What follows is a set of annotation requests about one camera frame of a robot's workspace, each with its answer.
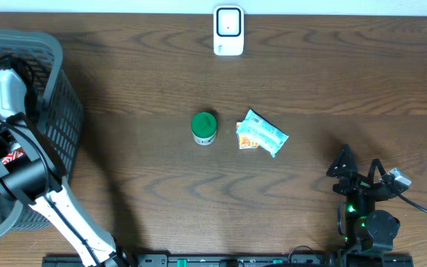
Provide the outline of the teal snack packet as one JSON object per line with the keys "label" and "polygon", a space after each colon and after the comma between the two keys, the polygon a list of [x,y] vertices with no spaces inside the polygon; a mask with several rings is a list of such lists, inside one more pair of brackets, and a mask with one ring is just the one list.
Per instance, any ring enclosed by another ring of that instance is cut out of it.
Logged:
{"label": "teal snack packet", "polygon": [[268,151],[273,158],[276,157],[278,151],[289,138],[289,135],[283,133],[253,110],[247,112],[236,133],[242,134],[257,143]]}

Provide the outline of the orange snack box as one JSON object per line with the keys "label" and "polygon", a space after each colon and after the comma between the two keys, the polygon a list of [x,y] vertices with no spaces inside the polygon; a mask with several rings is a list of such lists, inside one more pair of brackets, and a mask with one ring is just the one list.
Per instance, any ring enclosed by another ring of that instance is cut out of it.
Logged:
{"label": "orange snack box", "polygon": [[244,149],[257,149],[259,145],[256,142],[253,142],[249,138],[247,138],[244,134],[238,133],[237,140],[240,150]]}

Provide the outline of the green lid jar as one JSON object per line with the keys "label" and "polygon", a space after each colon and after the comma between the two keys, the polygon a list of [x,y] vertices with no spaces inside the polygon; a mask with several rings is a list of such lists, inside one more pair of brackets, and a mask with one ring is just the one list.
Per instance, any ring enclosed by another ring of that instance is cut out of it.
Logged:
{"label": "green lid jar", "polygon": [[191,121],[193,140],[199,145],[210,145],[216,139],[217,122],[213,114],[199,112]]}

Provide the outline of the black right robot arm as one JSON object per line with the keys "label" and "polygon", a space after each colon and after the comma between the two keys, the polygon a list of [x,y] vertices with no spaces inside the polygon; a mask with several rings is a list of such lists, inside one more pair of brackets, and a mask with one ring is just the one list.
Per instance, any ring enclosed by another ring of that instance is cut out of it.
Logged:
{"label": "black right robot arm", "polygon": [[376,203],[395,198],[391,189],[394,176],[385,171],[379,159],[373,159],[366,175],[360,174],[349,145],[341,147],[326,172],[338,179],[333,191],[345,197],[337,209],[337,228],[345,237],[349,253],[384,254],[393,249],[400,221]]}

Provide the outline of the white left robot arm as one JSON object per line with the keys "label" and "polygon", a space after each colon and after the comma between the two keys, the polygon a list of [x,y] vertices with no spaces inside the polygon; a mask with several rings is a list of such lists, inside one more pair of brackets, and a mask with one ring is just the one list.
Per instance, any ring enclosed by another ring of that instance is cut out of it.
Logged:
{"label": "white left robot arm", "polygon": [[70,189],[82,120],[63,72],[13,54],[0,57],[0,194],[49,220],[84,266],[136,266]]}

